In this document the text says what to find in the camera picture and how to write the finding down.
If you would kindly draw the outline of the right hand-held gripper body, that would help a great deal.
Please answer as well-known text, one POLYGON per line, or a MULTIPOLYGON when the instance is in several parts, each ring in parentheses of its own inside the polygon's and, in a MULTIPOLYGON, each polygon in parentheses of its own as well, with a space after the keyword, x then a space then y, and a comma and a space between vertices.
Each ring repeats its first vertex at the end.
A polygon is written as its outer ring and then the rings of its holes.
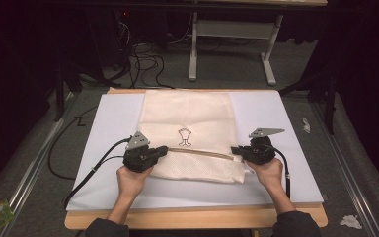
POLYGON ((253 158, 251 162, 262 165, 270 162, 279 150, 276 149, 270 140, 271 135, 283 133, 283 128, 256 128, 249 134, 251 154, 253 158))

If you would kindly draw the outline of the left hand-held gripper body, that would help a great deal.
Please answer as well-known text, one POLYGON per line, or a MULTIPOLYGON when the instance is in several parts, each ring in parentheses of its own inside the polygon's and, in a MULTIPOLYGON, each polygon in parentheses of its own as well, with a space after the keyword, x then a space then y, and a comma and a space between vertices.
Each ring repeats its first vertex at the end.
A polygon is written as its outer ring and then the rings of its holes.
POLYGON ((136 131, 125 147, 123 164, 130 171, 142 173, 156 164, 156 150, 149 147, 149 140, 136 131))

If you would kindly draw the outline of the cream mesh laundry bag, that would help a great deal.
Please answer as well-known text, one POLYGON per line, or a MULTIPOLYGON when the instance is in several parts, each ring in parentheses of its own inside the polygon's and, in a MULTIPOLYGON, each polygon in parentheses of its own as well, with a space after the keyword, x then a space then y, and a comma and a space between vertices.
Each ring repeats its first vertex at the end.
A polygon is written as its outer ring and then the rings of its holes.
POLYGON ((153 90, 144 95, 138 130, 154 147, 166 146, 152 175, 172 180, 242 183, 245 165, 235 115, 226 93, 153 90))

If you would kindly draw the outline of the person's right hand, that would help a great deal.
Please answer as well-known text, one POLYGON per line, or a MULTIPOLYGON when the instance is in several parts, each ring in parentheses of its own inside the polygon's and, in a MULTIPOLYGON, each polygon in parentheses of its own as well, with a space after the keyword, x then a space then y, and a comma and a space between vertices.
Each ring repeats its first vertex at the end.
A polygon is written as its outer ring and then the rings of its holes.
POLYGON ((282 163, 273 158, 270 162, 257 165, 252 162, 246 161, 246 164, 252 168, 259 180, 267 191, 276 192, 283 191, 281 178, 282 178, 282 163))

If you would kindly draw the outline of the person's left hand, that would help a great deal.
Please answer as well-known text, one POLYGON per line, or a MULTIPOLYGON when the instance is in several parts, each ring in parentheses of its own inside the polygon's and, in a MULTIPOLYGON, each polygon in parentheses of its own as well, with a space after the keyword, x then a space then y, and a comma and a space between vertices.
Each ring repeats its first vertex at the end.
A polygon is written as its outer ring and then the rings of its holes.
POLYGON ((116 171, 119 195, 118 198, 125 200, 136 199, 142 192, 145 180, 152 172, 149 168, 142 173, 136 173, 122 166, 116 171))

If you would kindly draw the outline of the white foam mat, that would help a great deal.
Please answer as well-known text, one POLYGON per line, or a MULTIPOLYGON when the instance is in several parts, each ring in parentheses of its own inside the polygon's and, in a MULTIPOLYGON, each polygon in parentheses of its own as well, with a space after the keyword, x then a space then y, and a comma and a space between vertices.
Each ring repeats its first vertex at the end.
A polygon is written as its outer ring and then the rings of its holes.
MULTIPOLYGON (((321 204, 323 198, 300 147, 279 94, 272 90, 232 91, 230 101, 236 116, 237 142, 249 143, 248 134, 258 127, 282 128, 271 143, 286 157, 290 173, 290 198, 296 204, 321 204)), ((103 164, 70 200, 69 211, 107 210, 118 195, 116 170, 125 151, 116 143, 138 130, 142 93, 105 94, 85 146, 76 181, 81 182, 104 154, 113 160, 103 164)), ((271 199, 249 168, 242 184, 169 180, 148 177, 134 202, 135 209, 268 205, 271 199)))

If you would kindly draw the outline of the black metal stand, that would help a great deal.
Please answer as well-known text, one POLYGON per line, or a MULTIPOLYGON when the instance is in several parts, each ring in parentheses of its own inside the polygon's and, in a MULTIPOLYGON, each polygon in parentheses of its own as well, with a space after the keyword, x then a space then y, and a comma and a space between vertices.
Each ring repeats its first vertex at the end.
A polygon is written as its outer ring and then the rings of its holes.
POLYGON ((335 108, 336 86, 339 73, 336 70, 326 69, 307 76, 300 81, 287 86, 278 91, 280 96, 288 95, 291 92, 309 89, 307 99, 309 102, 326 102, 324 113, 324 125, 330 134, 334 134, 333 120, 335 108))
POLYGON ((60 61, 56 68, 55 95, 56 95, 56 116, 55 121, 60 121, 65 111, 65 88, 70 92, 79 93, 82 91, 79 73, 75 65, 70 61, 60 61))

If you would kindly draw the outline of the large crumpled white tissue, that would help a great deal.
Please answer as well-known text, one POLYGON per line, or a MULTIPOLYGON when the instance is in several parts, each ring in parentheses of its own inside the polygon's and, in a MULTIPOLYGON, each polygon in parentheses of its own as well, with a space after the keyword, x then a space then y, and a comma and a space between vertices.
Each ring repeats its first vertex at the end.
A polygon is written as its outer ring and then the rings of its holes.
POLYGON ((347 226, 354 229, 362 229, 363 226, 359 223, 356 215, 346 215, 340 222, 341 226, 347 226))

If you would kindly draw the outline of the metal floor rail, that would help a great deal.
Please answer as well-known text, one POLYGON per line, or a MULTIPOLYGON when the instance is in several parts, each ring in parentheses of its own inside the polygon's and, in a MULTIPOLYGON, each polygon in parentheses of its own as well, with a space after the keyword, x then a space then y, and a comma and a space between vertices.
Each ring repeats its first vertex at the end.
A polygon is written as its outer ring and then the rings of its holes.
POLYGON ((40 144, 39 150, 32 158, 32 161, 23 173, 20 182, 14 189, 11 197, 8 199, 9 206, 14 213, 14 218, 0 229, 0 237, 8 237, 10 235, 10 231, 15 225, 18 216, 34 188, 38 176, 46 163, 46 155, 49 152, 50 146, 54 143, 56 135, 63 127, 66 121, 66 114, 71 110, 78 96, 78 93, 69 92, 66 96, 62 97, 61 112, 57 112, 55 116, 51 118, 50 127, 45 134, 44 140, 40 144))
POLYGON ((330 134, 329 129, 324 122, 324 113, 316 103, 310 105, 312 112, 317 118, 320 128, 323 130, 331 149, 335 155, 336 164, 341 172, 341 178, 345 184, 351 201, 357 211, 361 223, 368 234, 368 237, 379 237, 379 224, 375 218, 374 212, 370 208, 369 202, 354 178, 346 160, 341 152, 341 148, 335 137, 330 134))

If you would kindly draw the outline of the white metal desk frame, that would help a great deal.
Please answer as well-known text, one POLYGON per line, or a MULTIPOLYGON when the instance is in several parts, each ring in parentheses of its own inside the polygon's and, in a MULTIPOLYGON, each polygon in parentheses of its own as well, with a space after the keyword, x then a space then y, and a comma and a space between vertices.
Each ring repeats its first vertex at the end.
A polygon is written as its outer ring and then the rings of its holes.
POLYGON ((270 64, 270 56, 274 48, 281 23, 282 15, 278 15, 272 23, 252 23, 218 20, 200 20, 197 13, 192 14, 191 51, 189 56, 189 80, 197 78, 197 38, 219 37, 250 40, 267 40, 267 51, 260 54, 269 86, 276 84, 276 79, 270 64))

